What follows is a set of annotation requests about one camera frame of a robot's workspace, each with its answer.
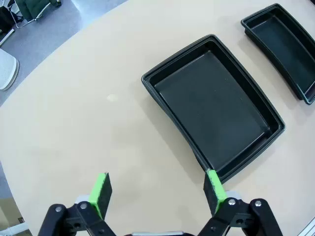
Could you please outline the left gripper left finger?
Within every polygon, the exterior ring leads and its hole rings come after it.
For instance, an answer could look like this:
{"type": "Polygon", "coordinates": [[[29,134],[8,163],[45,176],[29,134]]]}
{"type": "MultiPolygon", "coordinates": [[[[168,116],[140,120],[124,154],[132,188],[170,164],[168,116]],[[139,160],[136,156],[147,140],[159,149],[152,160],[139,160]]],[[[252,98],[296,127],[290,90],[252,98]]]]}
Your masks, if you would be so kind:
{"type": "Polygon", "coordinates": [[[98,175],[86,201],[80,201],[66,208],[53,204],[48,208],[39,230],[40,236],[75,236],[86,231],[91,236],[114,236],[104,221],[112,194],[108,173],[98,175]]]}

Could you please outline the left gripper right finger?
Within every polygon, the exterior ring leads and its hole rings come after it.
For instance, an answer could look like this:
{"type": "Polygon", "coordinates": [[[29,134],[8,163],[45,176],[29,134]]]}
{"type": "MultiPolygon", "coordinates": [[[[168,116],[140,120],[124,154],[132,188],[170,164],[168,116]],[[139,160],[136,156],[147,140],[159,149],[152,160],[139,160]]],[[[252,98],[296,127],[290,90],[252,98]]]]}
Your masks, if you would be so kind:
{"type": "Polygon", "coordinates": [[[241,228],[247,236],[283,234],[265,199],[245,203],[228,197],[216,171],[206,170],[203,189],[212,217],[200,231],[200,236],[225,236],[230,228],[241,228]]]}

